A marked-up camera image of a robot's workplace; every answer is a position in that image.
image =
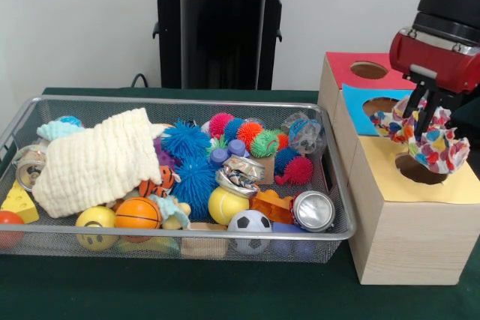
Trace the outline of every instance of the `yellow cheese toy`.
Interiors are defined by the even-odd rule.
[[[17,214],[25,224],[33,223],[40,219],[35,204],[17,181],[13,183],[0,210],[11,211]]]

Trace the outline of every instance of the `wire mesh basket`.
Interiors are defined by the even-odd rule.
[[[144,107],[151,123],[174,123],[179,118],[203,124],[218,112],[228,112],[239,118],[261,118],[268,129],[279,128],[294,112],[303,112],[323,124],[323,147],[309,155],[313,161],[312,181],[302,187],[262,185],[281,197],[306,190],[326,193],[334,202],[334,225],[323,233],[258,233],[219,232],[200,230],[151,230],[93,228],[75,226],[76,217],[53,219],[37,204],[40,219],[28,225],[0,225],[0,234],[22,232],[22,240],[0,253],[40,256],[108,256],[155,259],[225,259],[267,262],[326,263],[342,240],[356,230],[353,208],[347,191],[341,162],[327,112],[318,106],[299,103],[236,103],[196,100],[136,99],[117,97],[67,97],[46,95],[23,105],[0,137],[4,149],[0,163],[0,201],[5,199],[15,180],[11,162],[16,149],[30,145],[38,136],[42,124],[63,115],[73,115],[85,127],[126,110]],[[77,237],[112,236],[119,240],[107,250],[91,251],[80,246]],[[148,241],[133,244],[124,236],[143,236]],[[265,248],[260,254],[247,255],[235,250],[239,242],[257,242]]]

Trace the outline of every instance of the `white towel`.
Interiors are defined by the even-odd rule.
[[[161,184],[153,139],[164,129],[141,108],[54,140],[33,186],[35,200],[51,217],[65,217],[120,199],[142,180]]]

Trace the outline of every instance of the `yellow ball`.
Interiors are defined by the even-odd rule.
[[[218,187],[211,193],[208,206],[208,212],[213,220],[221,225],[228,225],[237,213],[247,210],[250,205],[247,198],[242,198]]]
[[[115,212],[104,206],[94,206],[80,214],[76,226],[112,228],[115,224]],[[84,235],[78,234],[76,239],[88,250],[101,251],[109,249],[117,240],[117,235]]]

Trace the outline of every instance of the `green tablecloth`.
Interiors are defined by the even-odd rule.
[[[316,103],[314,91],[58,89],[46,94]],[[480,246],[458,286],[360,286],[327,265],[0,257],[0,319],[480,319]]]

